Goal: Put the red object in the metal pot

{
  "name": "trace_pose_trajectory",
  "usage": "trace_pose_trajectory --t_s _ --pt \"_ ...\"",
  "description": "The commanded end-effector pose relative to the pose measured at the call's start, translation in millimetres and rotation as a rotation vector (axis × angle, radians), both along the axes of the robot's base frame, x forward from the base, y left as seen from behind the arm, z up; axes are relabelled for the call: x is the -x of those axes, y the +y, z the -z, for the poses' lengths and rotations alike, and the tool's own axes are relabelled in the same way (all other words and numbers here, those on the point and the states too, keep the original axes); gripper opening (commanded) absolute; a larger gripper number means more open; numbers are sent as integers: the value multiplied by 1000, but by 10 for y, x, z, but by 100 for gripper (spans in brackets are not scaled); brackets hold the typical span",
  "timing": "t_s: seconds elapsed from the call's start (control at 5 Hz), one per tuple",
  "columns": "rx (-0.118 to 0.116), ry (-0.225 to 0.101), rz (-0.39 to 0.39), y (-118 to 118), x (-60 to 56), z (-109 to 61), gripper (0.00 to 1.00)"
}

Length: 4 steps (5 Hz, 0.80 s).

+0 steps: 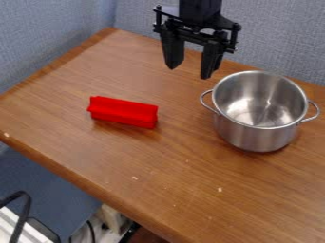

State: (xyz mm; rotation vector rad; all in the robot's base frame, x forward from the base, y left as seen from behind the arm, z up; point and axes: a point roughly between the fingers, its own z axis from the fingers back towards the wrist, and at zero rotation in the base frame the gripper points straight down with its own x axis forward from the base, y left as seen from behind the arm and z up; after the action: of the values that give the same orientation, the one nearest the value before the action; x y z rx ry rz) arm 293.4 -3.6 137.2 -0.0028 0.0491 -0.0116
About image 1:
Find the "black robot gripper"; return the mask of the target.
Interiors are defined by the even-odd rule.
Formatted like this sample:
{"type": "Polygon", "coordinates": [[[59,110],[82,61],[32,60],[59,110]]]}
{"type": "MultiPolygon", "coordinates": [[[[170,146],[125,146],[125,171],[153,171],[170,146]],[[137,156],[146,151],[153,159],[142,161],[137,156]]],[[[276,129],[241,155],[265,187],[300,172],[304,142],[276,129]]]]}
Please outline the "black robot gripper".
{"type": "Polygon", "coordinates": [[[157,5],[154,31],[162,39],[165,63],[177,68],[185,60],[185,41],[205,45],[201,78],[218,70],[224,52],[237,51],[241,24],[222,15],[222,0],[178,0],[177,6],[157,5]]]}

